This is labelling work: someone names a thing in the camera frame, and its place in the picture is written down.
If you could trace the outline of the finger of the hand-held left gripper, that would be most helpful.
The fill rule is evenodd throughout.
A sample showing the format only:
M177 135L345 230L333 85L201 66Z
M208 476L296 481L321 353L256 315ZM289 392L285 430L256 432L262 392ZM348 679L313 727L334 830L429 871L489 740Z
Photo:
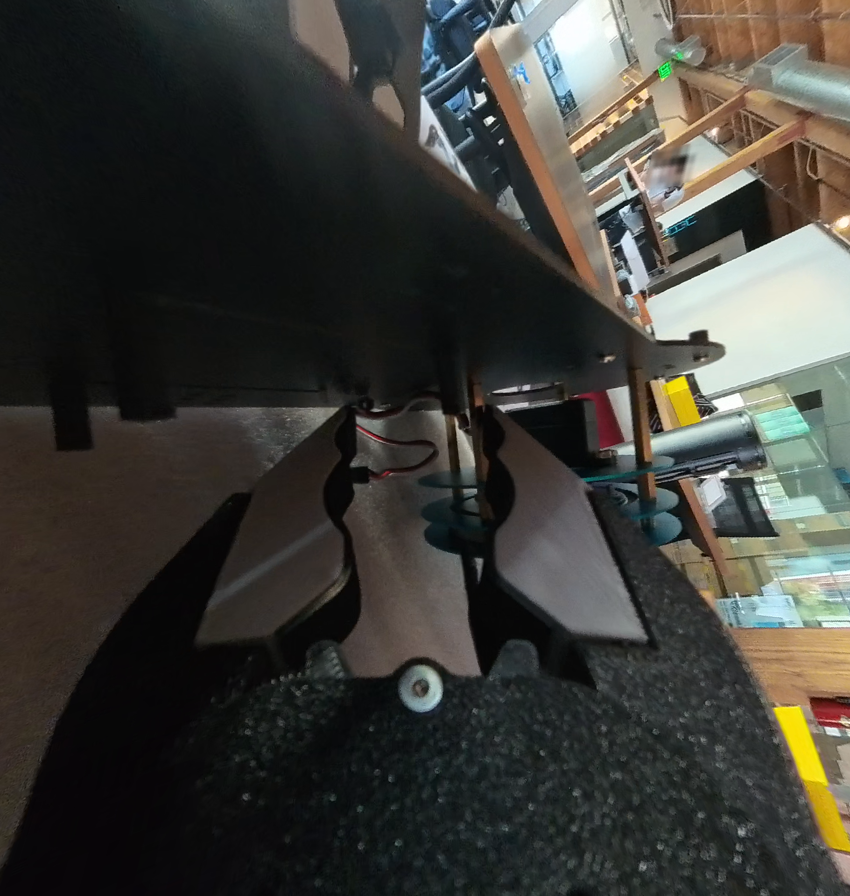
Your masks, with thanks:
M289 1L288 16L296 41L349 84L353 73L350 43L337 2Z
M372 100L383 85L393 88L403 113L403 130L419 142L420 60L426 12L421 1L355 3L355 90Z

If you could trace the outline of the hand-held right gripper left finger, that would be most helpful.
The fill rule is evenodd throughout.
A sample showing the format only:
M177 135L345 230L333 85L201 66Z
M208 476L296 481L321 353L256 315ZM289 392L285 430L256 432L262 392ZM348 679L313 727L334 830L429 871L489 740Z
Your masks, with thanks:
M258 480L195 635L262 643L303 623L347 583L344 517L354 498L353 409L335 411Z

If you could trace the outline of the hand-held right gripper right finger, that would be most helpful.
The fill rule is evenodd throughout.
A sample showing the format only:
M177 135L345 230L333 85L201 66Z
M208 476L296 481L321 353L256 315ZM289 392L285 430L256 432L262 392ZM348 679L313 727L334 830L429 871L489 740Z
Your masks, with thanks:
M488 512L478 646L653 643L587 485L509 414L479 415Z

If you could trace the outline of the brown wooden table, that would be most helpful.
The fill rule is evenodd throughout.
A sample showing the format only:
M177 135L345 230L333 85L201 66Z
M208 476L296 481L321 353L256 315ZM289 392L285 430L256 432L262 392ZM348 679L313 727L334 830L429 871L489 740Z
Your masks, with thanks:
M639 355L639 351L656 347L656 342L641 323L634 323L625 313L608 241L598 228L593 201L569 148L541 62L520 24L486 31L478 39L475 53L510 139L520 151L578 277L598 298L599 308L610 311L612 322L625 326L625 348L615 353L612 361L621 362L625 370L636 459L648 462L653 457L649 394L662 423L673 420L673 407L662 388L665 374L652 375L647 355Z

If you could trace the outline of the black cylindrical device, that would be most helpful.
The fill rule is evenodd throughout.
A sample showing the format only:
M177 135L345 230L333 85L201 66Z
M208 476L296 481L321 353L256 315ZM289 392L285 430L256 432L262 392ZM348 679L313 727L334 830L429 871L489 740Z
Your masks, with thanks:
M754 472L768 465L755 420L744 409L714 414L698 423L655 434L653 455L673 464L656 473L662 483L685 477L716 475L724 470Z

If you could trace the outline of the white foam sheet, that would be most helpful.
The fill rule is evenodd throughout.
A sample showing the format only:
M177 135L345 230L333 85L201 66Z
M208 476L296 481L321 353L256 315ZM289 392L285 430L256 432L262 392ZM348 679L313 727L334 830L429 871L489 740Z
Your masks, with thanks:
M333 409L92 411L94 447L58 452L50 413L0 408L0 867L58 716L113 625L232 494ZM363 612L344 652L363 676L429 656L478 672L462 565L430 548L412 476L363 488L347 516Z

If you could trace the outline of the yellow box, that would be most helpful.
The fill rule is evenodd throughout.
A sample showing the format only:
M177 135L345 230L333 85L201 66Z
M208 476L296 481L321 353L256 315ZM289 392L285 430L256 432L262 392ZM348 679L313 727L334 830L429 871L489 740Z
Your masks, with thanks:
M773 712L789 747L824 844L836 851L850 854L850 837L835 797L829 789L829 780L803 711L799 706L777 706Z
M662 388L667 415L673 427L688 427L701 422L702 416L686 375L665 380Z

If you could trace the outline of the glass display cabinet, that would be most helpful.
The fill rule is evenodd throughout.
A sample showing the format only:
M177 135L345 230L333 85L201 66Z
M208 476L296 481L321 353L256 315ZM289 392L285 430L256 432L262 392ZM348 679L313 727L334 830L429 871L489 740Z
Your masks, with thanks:
M711 395L752 419L766 463L741 477L759 536L731 534L737 628L850 628L850 353Z

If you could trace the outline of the silver ventilation duct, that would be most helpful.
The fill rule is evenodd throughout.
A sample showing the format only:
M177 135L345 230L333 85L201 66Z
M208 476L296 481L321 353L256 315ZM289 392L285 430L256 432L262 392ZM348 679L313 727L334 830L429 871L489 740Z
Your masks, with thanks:
M810 60L805 45L780 45L754 62L745 80L794 106L850 125L850 68Z

